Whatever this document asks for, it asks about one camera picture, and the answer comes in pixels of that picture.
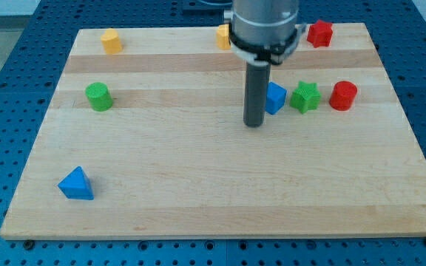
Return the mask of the yellow block behind arm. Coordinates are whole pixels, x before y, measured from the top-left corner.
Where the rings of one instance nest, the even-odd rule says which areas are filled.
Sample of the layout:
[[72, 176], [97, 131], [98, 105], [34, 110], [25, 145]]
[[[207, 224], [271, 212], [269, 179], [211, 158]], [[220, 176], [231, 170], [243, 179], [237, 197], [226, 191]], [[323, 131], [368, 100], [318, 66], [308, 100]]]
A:
[[216, 45], [221, 50], [230, 50], [229, 24], [221, 24], [216, 29]]

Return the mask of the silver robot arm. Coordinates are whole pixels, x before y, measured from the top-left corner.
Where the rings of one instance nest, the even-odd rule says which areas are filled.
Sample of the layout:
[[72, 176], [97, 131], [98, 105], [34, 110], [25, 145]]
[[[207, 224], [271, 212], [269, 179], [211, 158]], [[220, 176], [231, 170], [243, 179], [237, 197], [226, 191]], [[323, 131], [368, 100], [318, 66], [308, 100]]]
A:
[[231, 50], [248, 64], [280, 65], [295, 51], [305, 24], [298, 24], [298, 0], [233, 0]]

